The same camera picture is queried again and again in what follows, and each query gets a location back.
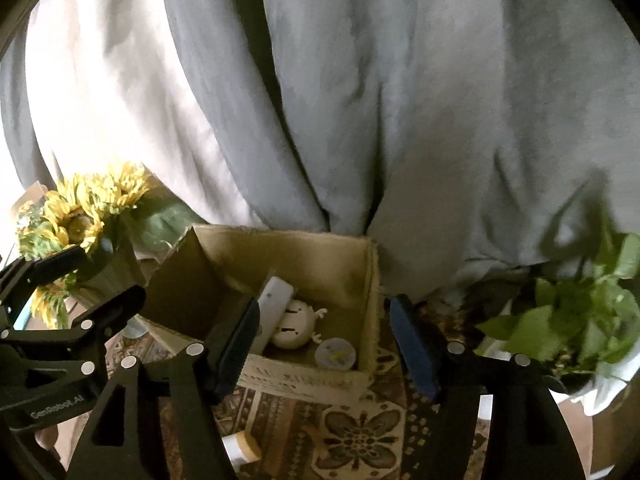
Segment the white remote control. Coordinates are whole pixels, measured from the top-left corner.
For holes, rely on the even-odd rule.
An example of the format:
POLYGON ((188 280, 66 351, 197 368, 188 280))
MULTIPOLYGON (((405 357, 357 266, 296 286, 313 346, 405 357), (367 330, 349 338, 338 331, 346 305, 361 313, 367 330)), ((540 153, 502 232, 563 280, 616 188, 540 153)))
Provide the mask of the white remote control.
POLYGON ((257 300, 260 321, 250 354, 262 355, 293 296, 294 287, 282 278, 273 276, 265 284, 257 300))

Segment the white round creature toy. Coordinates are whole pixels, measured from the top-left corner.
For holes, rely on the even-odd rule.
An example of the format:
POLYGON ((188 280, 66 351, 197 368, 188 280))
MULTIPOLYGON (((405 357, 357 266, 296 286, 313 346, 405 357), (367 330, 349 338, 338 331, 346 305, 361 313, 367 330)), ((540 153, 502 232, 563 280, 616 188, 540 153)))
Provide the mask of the white round creature toy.
POLYGON ((270 341, 283 350, 302 348, 309 341, 322 343, 322 336, 316 331, 316 324, 328 313, 325 308, 314 310, 300 300, 291 300, 274 330, 270 341))

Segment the round blue tin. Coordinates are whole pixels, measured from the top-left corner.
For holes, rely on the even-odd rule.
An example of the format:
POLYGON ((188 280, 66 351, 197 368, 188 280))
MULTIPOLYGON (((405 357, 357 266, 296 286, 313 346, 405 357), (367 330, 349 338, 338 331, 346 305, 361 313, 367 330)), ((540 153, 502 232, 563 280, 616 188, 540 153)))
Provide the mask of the round blue tin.
POLYGON ((325 370, 348 372, 356 364, 357 352, 346 339, 335 337, 318 345, 314 352, 314 360, 318 367, 325 370))

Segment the green ribbed vase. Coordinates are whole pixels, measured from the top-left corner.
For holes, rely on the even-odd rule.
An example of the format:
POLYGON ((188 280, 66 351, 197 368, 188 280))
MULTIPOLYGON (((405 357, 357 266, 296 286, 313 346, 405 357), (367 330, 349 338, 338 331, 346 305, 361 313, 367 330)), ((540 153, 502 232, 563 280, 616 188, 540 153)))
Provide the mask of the green ribbed vase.
POLYGON ((70 296, 89 309, 104 304, 131 286, 144 284, 130 240, 122 238, 112 242, 104 237, 89 250, 87 260, 78 268, 70 296))

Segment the white plant pot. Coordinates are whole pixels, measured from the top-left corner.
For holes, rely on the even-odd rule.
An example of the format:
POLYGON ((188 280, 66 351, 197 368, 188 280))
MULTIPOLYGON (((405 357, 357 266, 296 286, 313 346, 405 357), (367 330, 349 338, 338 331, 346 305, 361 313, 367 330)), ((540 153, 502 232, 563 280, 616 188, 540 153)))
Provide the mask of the white plant pot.
MULTIPOLYGON (((503 346, 503 341, 485 338, 480 343, 480 348, 474 351, 479 356, 507 361, 511 355, 502 351, 503 346)), ((550 390, 551 395, 556 404, 566 400, 581 403, 584 414, 594 416, 608 408, 615 397, 626 390, 638 370, 639 338, 620 362, 598 365, 597 374, 589 376, 591 378, 588 378, 586 385, 579 388, 577 392, 566 394, 550 390)), ((492 404, 494 404, 494 397, 491 394, 483 394, 480 397, 479 419, 491 420, 492 404)))

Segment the sunflower bouquet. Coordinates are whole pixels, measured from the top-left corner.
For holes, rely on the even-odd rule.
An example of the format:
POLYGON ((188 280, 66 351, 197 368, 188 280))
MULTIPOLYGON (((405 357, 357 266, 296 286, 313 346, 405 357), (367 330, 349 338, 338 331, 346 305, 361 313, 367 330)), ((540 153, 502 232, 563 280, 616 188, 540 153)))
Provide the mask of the sunflower bouquet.
MULTIPOLYGON (((17 243, 28 260, 73 246, 86 255, 101 238, 128 238, 139 262, 160 261, 190 226, 203 219, 168 190, 152 172, 134 162, 108 167, 103 174, 73 174, 39 200, 17 209, 17 243)), ((47 328, 70 327, 66 300, 77 270, 38 286, 30 310, 47 328)))

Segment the patterned oriental rug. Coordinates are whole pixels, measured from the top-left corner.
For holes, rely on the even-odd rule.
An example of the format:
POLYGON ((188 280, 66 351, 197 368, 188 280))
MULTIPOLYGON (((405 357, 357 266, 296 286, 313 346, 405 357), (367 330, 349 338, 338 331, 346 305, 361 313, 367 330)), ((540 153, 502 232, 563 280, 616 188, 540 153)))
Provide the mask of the patterned oriental rug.
POLYGON ((224 436, 246 431, 262 458, 242 479, 425 479, 439 407, 416 391, 386 322, 378 369, 347 405, 309 403, 236 388, 215 408, 224 436))

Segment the green potted plant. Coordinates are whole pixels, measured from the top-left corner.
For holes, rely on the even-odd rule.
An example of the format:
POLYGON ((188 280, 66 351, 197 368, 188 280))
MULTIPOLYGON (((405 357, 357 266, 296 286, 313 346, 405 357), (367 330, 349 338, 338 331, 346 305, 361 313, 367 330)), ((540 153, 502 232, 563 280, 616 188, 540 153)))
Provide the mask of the green potted plant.
POLYGON ((585 220, 592 233, 572 247, 574 271, 555 278, 529 269, 506 313, 475 325, 484 339, 522 354, 575 390, 589 377, 611 377, 605 367, 631 354, 639 341, 639 304, 630 289, 639 277, 639 235, 616 230, 604 177, 585 185, 585 220))

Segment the brown cardboard box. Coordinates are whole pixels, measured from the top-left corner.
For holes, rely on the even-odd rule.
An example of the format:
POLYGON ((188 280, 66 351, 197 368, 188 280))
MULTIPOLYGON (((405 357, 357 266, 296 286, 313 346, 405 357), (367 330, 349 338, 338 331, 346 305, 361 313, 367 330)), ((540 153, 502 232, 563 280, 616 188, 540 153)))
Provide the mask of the brown cardboard box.
POLYGON ((143 322, 177 353, 255 300, 239 383, 352 404, 378 366, 378 252, 365 237, 194 226, 146 286, 143 322))

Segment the beige curtain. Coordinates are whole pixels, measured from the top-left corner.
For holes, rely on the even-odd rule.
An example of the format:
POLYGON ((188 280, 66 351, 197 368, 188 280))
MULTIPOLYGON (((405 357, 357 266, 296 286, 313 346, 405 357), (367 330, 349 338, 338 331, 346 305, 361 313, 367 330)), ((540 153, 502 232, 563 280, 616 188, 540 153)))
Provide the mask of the beige curtain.
POLYGON ((186 80, 164 0, 40 0, 25 61, 50 170, 138 162, 204 221, 260 226, 186 80))

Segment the grey curtain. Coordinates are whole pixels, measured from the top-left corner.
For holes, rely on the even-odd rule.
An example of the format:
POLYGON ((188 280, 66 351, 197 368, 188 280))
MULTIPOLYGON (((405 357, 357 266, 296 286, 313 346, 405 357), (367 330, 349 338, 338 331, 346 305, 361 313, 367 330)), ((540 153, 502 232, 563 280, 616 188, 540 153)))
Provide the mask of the grey curtain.
MULTIPOLYGON (((1 0, 1 146, 51 183, 26 87, 40 0, 1 0)), ((413 299, 577 260, 581 189, 639 227, 639 0, 164 0, 241 195, 274 230, 371 237, 413 299)))

